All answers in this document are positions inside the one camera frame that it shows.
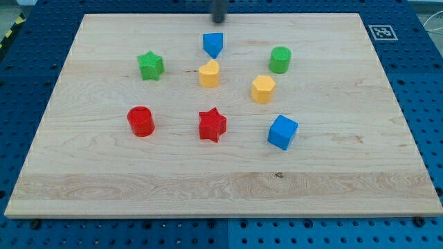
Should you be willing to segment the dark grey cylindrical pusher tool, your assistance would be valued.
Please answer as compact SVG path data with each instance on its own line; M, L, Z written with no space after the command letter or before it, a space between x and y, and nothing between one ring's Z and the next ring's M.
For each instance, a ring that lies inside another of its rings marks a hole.
M212 0L210 13L214 23L223 23L226 18L226 0Z

